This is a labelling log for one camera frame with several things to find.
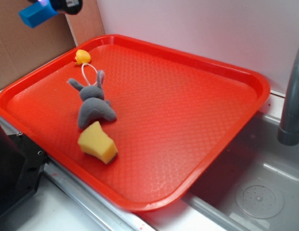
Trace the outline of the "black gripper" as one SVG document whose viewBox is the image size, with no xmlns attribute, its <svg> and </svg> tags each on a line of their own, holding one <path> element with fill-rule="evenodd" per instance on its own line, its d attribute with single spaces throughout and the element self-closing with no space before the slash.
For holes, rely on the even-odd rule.
<svg viewBox="0 0 299 231">
<path fill-rule="evenodd" d="M 47 6 L 57 13 L 69 15 L 78 14 L 83 6 L 83 0 L 29 0 L 30 3 L 40 3 Z"/>
</svg>

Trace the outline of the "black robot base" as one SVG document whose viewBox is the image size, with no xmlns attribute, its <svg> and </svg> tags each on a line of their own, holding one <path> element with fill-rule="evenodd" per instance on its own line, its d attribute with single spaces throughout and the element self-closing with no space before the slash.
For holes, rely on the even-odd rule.
<svg viewBox="0 0 299 231">
<path fill-rule="evenodd" d="M 28 136 L 0 126 L 0 219 L 37 192 L 46 159 Z"/>
</svg>

